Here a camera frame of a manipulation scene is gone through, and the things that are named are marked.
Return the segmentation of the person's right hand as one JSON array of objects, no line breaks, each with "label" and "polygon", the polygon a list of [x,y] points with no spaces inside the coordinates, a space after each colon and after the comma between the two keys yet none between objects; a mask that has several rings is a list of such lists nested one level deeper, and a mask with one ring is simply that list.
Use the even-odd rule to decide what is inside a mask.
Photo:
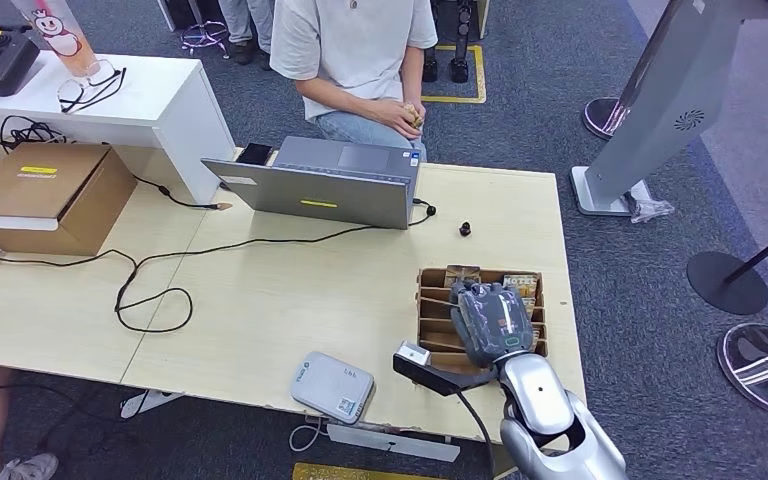
[{"label": "person's right hand", "polygon": [[419,137],[419,131],[412,126],[413,115],[399,101],[379,99],[372,102],[373,116],[379,122],[409,139]]}]

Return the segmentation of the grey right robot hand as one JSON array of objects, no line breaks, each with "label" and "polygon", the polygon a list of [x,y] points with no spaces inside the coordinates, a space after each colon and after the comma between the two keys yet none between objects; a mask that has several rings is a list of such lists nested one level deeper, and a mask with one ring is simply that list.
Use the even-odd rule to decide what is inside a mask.
[{"label": "grey right robot hand", "polygon": [[476,367],[490,369],[503,358],[531,352],[534,329],[517,288],[458,280],[449,300],[451,321]]}]

